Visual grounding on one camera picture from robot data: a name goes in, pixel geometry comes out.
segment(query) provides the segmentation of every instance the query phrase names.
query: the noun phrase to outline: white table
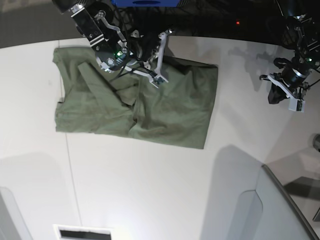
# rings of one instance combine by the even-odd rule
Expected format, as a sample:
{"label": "white table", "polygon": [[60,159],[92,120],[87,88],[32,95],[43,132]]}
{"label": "white table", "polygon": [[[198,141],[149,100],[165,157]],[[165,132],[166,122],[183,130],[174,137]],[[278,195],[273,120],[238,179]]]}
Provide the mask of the white table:
{"label": "white table", "polygon": [[[219,66],[204,150],[56,133],[63,88],[53,51],[77,45],[88,43],[0,49],[0,187],[13,193],[34,240],[54,240],[52,224],[113,228],[115,240],[205,240],[208,208],[210,237],[224,240],[238,196],[256,186],[261,163],[308,148],[320,130],[320,85],[308,92],[306,112],[294,113],[286,101],[269,105],[270,83],[259,81],[277,71],[275,57],[290,58],[290,51],[175,36],[168,46],[176,57]],[[225,151],[227,161],[220,159]]]}

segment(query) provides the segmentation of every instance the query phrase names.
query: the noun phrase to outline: olive green pants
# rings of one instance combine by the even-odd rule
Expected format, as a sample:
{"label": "olive green pants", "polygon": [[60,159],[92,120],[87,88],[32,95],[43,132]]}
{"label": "olive green pants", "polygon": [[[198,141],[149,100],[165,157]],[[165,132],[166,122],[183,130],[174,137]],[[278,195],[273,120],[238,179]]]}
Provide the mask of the olive green pants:
{"label": "olive green pants", "polygon": [[218,68],[166,57],[169,83],[100,70],[87,47],[57,48],[53,62],[65,89],[55,112],[56,130],[95,133],[203,149],[215,103]]}

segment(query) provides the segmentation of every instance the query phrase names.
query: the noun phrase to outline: folded garment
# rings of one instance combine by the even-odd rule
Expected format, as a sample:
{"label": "folded garment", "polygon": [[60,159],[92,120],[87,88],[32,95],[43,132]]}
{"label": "folded garment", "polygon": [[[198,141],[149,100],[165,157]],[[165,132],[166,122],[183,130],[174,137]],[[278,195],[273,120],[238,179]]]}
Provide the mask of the folded garment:
{"label": "folded garment", "polygon": [[101,70],[88,47],[54,50],[65,89],[55,112],[56,130],[95,133],[203,149],[215,103],[218,68],[165,57],[169,80],[159,89],[148,79]]}

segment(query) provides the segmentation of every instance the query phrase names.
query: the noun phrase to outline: blue object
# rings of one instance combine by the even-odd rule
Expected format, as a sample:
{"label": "blue object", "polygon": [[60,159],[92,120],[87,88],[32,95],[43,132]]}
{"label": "blue object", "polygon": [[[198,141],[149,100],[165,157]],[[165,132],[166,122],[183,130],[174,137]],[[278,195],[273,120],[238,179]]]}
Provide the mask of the blue object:
{"label": "blue object", "polygon": [[180,0],[112,0],[117,7],[176,7]]}

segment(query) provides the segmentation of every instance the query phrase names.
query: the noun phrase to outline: vent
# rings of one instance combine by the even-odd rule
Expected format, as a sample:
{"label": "vent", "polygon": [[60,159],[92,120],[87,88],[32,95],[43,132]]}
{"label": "vent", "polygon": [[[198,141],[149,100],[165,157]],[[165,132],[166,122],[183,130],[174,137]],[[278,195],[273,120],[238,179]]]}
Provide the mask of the vent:
{"label": "vent", "polygon": [[112,240],[108,228],[54,225],[58,240]]}

